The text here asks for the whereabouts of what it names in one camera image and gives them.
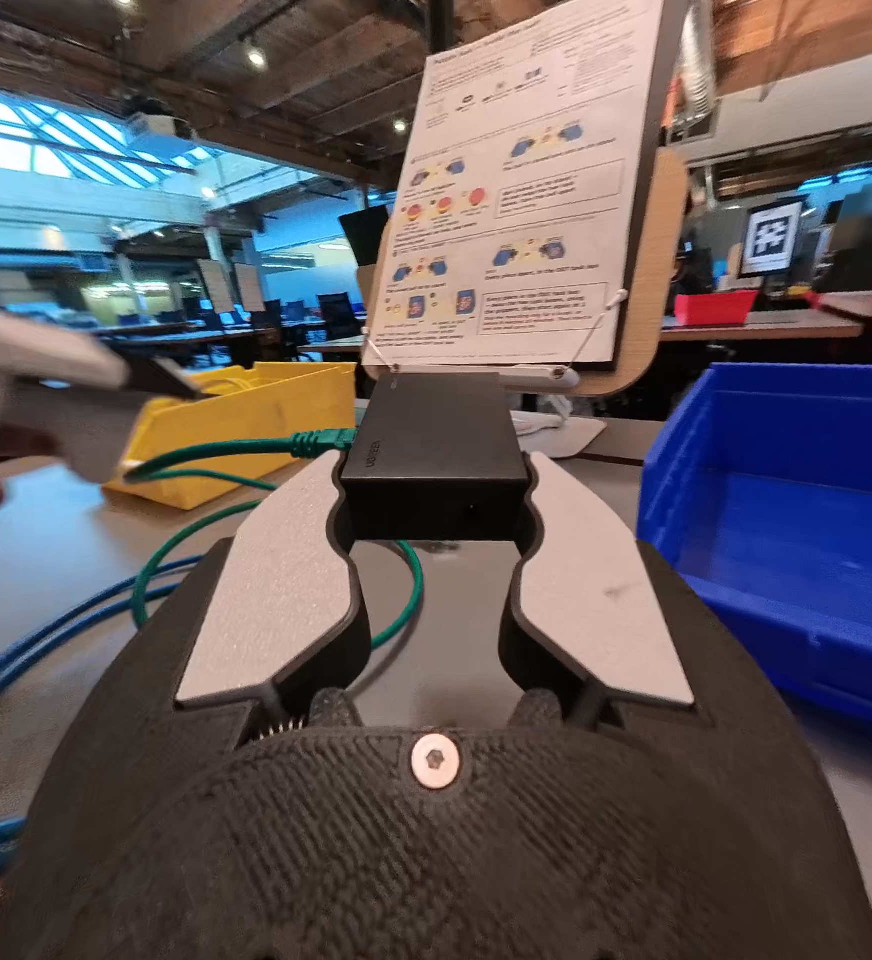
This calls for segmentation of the blue plastic bin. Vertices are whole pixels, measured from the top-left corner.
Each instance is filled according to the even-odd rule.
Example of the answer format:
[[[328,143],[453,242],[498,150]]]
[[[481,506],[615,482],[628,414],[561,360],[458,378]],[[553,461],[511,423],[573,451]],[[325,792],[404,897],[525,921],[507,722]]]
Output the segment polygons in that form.
[[[872,726],[872,366],[711,365],[646,454],[636,534],[775,687]]]

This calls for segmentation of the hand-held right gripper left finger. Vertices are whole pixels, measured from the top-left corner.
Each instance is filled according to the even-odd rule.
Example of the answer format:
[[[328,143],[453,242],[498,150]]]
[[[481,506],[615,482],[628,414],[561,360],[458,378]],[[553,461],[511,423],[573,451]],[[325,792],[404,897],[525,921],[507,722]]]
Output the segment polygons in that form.
[[[323,453],[240,526],[181,674],[180,708],[253,701],[265,714],[308,714],[322,690],[345,689],[367,666],[344,462]]]

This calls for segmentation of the monitor showing square tag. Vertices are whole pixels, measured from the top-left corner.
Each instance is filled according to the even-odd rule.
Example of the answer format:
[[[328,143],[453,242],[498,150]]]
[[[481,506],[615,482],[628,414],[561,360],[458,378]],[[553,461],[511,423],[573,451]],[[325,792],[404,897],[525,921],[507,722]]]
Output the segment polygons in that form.
[[[806,198],[793,195],[750,207],[736,276],[740,280],[784,274],[792,265]]]

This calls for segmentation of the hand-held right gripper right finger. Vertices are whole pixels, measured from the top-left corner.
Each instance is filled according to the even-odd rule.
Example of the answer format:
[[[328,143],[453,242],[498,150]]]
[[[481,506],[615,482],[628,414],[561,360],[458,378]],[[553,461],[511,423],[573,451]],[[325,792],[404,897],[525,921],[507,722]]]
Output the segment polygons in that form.
[[[519,554],[499,632],[502,667],[549,690],[565,718],[610,703],[691,711],[695,696],[633,532],[546,455],[526,458]]]

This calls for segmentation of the yellow plastic bin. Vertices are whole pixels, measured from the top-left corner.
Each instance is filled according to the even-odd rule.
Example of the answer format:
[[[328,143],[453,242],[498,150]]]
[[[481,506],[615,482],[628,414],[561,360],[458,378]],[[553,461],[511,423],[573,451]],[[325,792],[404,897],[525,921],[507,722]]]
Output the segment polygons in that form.
[[[296,432],[355,426],[353,363],[269,363],[226,366],[192,374],[208,398],[158,398],[142,410],[124,462],[206,443],[288,437]],[[288,466],[287,454],[229,455],[182,464],[176,470],[206,470],[260,479]],[[103,490],[143,498],[182,511],[193,510],[236,489],[204,477],[171,478],[128,485],[116,474]]]

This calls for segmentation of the long work table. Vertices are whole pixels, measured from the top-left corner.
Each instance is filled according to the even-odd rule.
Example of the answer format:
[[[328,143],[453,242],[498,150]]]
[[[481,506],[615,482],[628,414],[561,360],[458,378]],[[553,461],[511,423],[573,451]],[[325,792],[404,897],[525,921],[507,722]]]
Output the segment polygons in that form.
[[[659,335],[662,344],[733,343],[744,341],[841,340],[862,335],[855,319],[816,309],[757,311],[744,322],[727,326],[680,326],[666,317]]]

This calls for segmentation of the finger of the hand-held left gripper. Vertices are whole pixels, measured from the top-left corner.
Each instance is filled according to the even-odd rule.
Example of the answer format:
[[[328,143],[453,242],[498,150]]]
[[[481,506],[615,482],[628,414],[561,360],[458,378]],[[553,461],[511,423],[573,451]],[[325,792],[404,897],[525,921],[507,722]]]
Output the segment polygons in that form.
[[[13,447],[19,433],[34,432],[91,483],[104,483],[116,472],[140,410],[137,390],[53,387],[0,372],[0,433],[9,432]]]
[[[0,375],[107,391],[196,400],[202,390],[177,364],[121,354],[88,333],[0,311]]]

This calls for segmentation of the red plastic bin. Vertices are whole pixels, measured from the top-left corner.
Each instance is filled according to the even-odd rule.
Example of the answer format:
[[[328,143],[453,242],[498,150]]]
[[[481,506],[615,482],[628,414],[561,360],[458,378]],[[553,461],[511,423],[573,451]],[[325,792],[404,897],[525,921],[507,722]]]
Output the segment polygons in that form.
[[[678,294],[674,301],[675,325],[683,329],[741,327],[752,312],[756,297],[754,289]]]

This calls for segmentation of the black network switch box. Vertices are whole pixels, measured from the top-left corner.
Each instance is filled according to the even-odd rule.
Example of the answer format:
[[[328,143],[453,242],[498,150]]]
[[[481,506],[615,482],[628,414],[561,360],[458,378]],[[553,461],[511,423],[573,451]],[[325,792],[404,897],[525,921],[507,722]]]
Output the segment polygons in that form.
[[[485,373],[382,374],[339,479],[359,541],[513,542],[530,488]]]

